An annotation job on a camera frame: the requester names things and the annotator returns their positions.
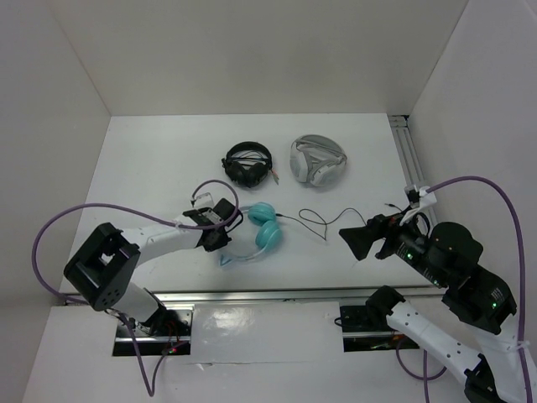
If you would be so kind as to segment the teal cat ear headphones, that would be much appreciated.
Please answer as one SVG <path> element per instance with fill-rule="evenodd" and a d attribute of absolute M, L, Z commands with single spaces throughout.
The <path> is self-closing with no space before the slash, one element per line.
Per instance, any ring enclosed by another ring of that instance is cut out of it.
<path fill-rule="evenodd" d="M 283 232 L 277 222 L 274 207 L 267 202 L 257 202 L 239 208 L 242 217 L 246 217 L 258 231 L 254 238 L 257 250 L 252 254 L 240 255 L 233 252 L 222 252 L 218 264 L 225 267 L 236 262 L 248 262 L 260 258 L 263 254 L 276 249 L 283 238 Z"/>

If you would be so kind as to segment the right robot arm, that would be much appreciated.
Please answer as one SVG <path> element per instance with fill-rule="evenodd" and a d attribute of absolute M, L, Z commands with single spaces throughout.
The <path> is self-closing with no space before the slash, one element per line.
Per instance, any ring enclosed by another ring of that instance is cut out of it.
<path fill-rule="evenodd" d="M 470 402 L 536 400 L 536 366 L 518 330 L 522 306 L 504 280 L 478 263 L 483 247 L 465 227 L 441 222 L 423 234 L 394 214 L 377 215 L 339 234 L 356 259 L 365 259 L 380 241 L 376 259 L 396 256 L 444 290 L 442 302 L 470 327 L 480 348 L 450 336 L 387 285 L 366 301 L 370 326 L 408 336 L 456 377 Z"/>

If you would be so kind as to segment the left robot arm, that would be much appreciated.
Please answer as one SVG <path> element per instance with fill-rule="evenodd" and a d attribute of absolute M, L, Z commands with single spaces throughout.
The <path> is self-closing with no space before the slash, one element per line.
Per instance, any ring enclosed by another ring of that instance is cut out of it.
<path fill-rule="evenodd" d="M 214 207 L 183 212 L 176 222 L 144 228 L 97 226 L 64 268 L 64 277 L 94 311 L 122 314 L 148 335 L 167 327 L 180 328 L 180 319 L 153 292 L 136 285 L 134 271 L 142 264 L 180 250 L 221 249 L 231 242 L 227 228 L 242 214 L 227 199 Z"/>

